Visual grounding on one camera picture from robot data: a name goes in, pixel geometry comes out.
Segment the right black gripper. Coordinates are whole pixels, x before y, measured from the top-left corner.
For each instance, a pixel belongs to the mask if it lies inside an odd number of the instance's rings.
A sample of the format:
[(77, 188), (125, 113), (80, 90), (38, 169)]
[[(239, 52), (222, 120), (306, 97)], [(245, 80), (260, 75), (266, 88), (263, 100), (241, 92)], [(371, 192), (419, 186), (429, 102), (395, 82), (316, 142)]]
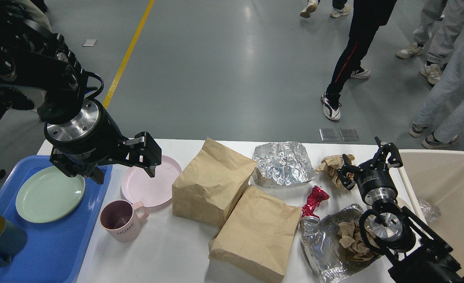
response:
[(378, 200), (394, 201), (397, 198), (397, 188), (389, 174), (389, 169), (403, 167), (400, 152), (394, 143), (381, 141), (378, 136), (375, 136), (375, 141), (378, 150), (370, 161), (356, 166), (352, 165), (346, 154), (342, 154), (343, 165), (337, 170), (341, 184), (349, 191), (357, 184), (363, 202), (369, 206)]

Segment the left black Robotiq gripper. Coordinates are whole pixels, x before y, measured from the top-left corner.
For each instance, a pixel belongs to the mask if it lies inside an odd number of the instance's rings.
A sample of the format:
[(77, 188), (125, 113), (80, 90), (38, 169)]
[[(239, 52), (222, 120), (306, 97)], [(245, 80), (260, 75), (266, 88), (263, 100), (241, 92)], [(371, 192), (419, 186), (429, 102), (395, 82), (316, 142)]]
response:
[(45, 138), (53, 145), (50, 162), (68, 177), (81, 175), (104, 184), (97, 165), (139, 167), (151, 178), (161, 164), (162, 150), (147, 132), (122, 136), (113, 118), (96, 99), (84, 99), (79, 113), (64, 124), (45, 123)]

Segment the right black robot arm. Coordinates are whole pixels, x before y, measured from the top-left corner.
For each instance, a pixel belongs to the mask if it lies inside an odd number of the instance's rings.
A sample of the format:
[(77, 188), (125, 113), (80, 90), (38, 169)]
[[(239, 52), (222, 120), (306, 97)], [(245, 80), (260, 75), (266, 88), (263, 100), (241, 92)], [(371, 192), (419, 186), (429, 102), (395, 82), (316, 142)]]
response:
[(452, 247), (406, 206), (400, 207), (390, 168), (403, 166), (393, 143), (375, 137), (378, 150), (373, 158), (352, 165), (343, 154), (338, 177), (348, 190), (354, 185), (367, 209), (359, 219), (365, 245), (388, 258), (388, 270), (396, 283), (464, 283), (460, 264), (452, 256)]

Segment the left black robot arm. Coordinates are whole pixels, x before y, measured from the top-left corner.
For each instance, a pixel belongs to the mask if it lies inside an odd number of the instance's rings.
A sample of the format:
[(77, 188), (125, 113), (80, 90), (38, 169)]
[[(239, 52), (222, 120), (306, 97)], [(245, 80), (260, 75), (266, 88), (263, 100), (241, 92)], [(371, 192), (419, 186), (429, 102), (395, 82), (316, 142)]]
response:
[(133, 139), (120, 129), (96, 97), (104, 89), (88, 86), (82, 68), (64, 37), (33, 21), (25, 9), (0, 0), (0, 104), (36, 110), (53, 145), (50, 162), (68, 177), (104, 183), (99, 165), (142, 168), (155, 176), (161, 148), (142, 131)]

